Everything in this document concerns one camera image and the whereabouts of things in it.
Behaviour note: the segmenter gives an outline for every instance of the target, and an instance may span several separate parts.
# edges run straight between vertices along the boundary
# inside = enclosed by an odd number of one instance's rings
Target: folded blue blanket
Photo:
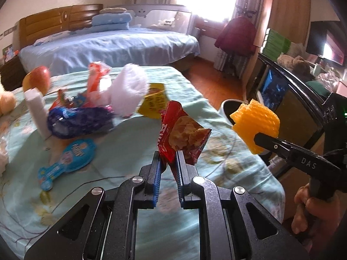
[[[102,24],[88,28],[90,33],[103,32],[110,30],[129,30],[129,23]]]
[[[113,23],[128,23],[131,22],[132,19],[133,17],[130,13],[105,13],[93,16],[92,26]]]

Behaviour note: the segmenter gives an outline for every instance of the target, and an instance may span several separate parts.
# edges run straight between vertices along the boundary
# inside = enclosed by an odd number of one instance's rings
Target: red apple
[[[37,67],[29,72],[22,82],[23,91],[37,88],[45,95],[51,86],[51,74],[47,67]]]

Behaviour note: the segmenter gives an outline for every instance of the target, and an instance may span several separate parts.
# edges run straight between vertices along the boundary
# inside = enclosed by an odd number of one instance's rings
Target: wooden headboard
[[[78,30],[92,25],[92,17],[99,14],[102,4],[73,5],[53,8],[22,18],[19,22],[20,49],[37,39],[65,30]]]

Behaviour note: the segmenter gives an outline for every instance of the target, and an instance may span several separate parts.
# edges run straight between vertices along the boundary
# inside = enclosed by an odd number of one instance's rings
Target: brown stuffed toy
[[[310,74],[310,69],[308,63],[301,57],[297,56],[292,58],[288,55],[280,55],[277,58],[279,65],[291,71],[296,77],[301,81],[307,82],[313,80],[313,76]]]

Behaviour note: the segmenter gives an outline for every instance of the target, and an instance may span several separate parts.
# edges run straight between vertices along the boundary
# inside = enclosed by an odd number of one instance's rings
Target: television
[[[313,21],[306,51],[344,66],[346,34],[340,21]]]

